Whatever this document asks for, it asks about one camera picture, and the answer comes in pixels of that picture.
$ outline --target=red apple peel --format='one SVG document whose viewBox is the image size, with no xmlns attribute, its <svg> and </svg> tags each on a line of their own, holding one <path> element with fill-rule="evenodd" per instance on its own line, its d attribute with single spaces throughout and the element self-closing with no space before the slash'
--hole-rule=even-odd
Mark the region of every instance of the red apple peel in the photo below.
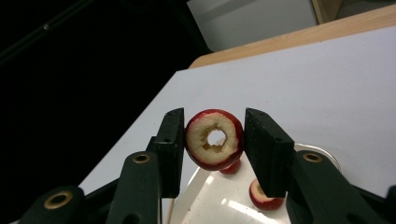
<svg viewBox="0 0 396 224">
<path fill-rule="evenodd" d="M 241 160 L 235 161 L 233 164 L 225 167 L 224 169 L 219 170 L 224 175 L 234 175 L 238 172 L 241 167 Z"/>
</svg>

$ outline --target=white wall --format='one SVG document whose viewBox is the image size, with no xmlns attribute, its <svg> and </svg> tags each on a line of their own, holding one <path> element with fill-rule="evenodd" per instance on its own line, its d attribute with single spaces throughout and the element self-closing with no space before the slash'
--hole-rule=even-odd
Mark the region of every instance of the white wall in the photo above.
<svg viewBox="0 0 396 224">
<path fill-rule="evenodd" d="M 188 6 L 213 51 L 318 24 L 309 0 L 190 0 Z"/>
</svg>

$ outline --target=brass screw insert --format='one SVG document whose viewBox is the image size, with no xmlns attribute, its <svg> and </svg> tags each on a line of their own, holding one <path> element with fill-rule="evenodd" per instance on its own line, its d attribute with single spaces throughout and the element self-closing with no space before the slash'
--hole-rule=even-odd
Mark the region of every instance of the brass screw insert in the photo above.
<svg viewBox="0 0 396 224">
<path fill-rule="evenodd" d="M 48 199 L 44 202 L 44 207 L 47 209 L 57 209 L 69 203 L 72 198 L 72 192 L 70 192 L 69 190 L 62 190 L 49 196 Z"/>
<path fill-rule="evenodd" d="M 134 156 L 134 162 L 136 162 L 136 163 L 145 163 L 147 161 L 149 161 L 148 154 L 140 154 L 140 155 Z"/>
<path fill-rule="evenodd" d="M 312 162 L 321 162 L 322 161 L 322 158 L 316 153 L 305 153 L 303 155 L 303 158 L 306 161 L 312 161 Z"/>
</svg>

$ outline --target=apple flesh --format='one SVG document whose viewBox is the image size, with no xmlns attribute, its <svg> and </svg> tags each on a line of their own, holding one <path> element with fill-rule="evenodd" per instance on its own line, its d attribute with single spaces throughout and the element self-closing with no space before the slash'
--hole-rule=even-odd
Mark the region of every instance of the apple flesh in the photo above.
<svg viewBox="0 0 396 224">
<path fill-rule="evenodd" d="M 261 210 L 276 210 L 284 201 L 284 198 L 268 198 L 257 178 L 251 182 L 248 194 L 253 204 Z"/>
<path fill-rule="evenodd" d="M 238 172 L 241 167 L 241 160 L 235 161 L 233 164 L 225 167 L 224 169 L 219 170 L 224 175 L 234 175 Z"/>
<path fill-rule="evenodd" d="M 221 144 L 210 144 L 214 131 L 224 133 Z M 222 170 L 238 161 L 244 151 L 241 122 L 221 109 L 207 109 L 193 116 L 185 129 L 185 148 L 191 159 L 207 171 Z"/>
</svg>

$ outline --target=black background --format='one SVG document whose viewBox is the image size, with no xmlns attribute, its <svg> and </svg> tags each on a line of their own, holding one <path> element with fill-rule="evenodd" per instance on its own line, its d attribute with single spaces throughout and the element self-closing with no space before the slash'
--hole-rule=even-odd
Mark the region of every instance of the black background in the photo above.
<svg viewBox="0 0 396 224">
<path fill-rule="evenodd" d="M 166 81 L 202 55 L 160 0 L 91 1 L 40 28 L 75 3 L 1 3 L 0 52 L 39 34 L 0 66 L 1 223 L 50 189 L 78 185 Z"/>
</svg>

